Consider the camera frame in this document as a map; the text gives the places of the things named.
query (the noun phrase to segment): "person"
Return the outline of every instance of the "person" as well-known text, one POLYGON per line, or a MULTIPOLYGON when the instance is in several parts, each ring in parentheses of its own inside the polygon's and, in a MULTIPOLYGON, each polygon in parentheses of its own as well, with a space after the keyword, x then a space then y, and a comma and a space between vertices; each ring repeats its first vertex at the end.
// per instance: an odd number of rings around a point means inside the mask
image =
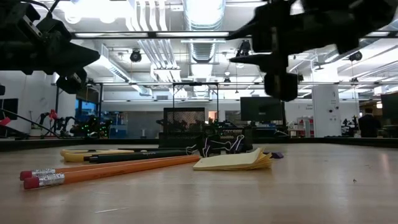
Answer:
POLYGON ((381 128, 380 121, 374 118, 372 109, 365 109, 365 115, 358 119, 362 138, 377 138, 377 130, 381 128))

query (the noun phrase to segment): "table surface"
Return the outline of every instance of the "table surface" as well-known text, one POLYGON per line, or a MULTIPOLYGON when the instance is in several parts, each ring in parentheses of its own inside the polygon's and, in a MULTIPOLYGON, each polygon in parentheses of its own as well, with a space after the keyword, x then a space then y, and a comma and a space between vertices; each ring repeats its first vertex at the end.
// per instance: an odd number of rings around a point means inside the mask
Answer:
POLYGON ((20 171, 74 165, 63 163, 60 148, 0 153, 0 220, 398 223, 398 151, 333 144, 263 146, 285 158, 267 170, 193 171, 193 164, 184 164, 29 191, 22 188, 20 171))

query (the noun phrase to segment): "computer monitor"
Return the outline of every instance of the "computer monitor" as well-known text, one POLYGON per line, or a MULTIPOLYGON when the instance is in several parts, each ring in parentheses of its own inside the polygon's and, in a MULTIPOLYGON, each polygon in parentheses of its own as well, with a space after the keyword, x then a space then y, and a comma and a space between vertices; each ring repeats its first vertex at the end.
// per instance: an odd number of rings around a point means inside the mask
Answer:
POLYGON ((283 103, 271 97, 241 97, 242 121, 282 121, 283 103))
POLYGON ((381 103, 384 119, 398 118, 398 93, 381 95, 381 103))

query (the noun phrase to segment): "purple object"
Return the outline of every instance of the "purple object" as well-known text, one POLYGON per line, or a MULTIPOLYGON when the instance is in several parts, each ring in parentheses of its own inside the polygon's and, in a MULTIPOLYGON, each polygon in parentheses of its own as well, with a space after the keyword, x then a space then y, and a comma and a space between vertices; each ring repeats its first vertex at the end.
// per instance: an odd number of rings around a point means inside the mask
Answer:
POLYGON ((271 159, 281 159, 284 155, 281 152, 263 152, 263 154, 267 155, 268 153, 272 153, 271 159))

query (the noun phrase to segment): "orange pencil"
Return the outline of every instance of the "orange pencil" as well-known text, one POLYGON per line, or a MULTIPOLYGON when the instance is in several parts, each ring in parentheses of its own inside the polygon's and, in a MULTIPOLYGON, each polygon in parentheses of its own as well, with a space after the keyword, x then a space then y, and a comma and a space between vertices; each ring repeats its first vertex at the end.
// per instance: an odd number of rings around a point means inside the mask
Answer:
MULTIPOLYGON (((159 160, 171 159, 171 158, 175 158, 175 157, 146 159, 145 162, 159 161, 159 160)), ((105 163, 105 164, 94 164, 94 165, 84 165, 84 166, 65 167, 65 168, 25 170, 25 171, 22 171, 19 174, 19 179, 20 180, 25 180, 26 178, 40 177, 40 176, 48 175, 48 174, 59 174, 59 173, 75 172, 75 171, 81 171, 81 170, 98 169, 98 168, 111 167, 111 166, 135 164, 135 163, 138 163, 138 162, 142 162, 142 161, 110 162, 110 163, 105 163)))
POLYGON ((142 170, 156 169, 167 166, 185 164, 189 162, 197 162, 200 156, 184 156, 168 158, 160 161, 138 162, 121 166, 104 167, 98 169, 81 170, 75 172, 67 172, 64 174, 49 174, 41 177, 31 177, 24 180, 25 189, 34 189, 60 184, 71 184, 75 182, 93 180, 102 177, 111 177, 114 175, 128 174, 142 170))

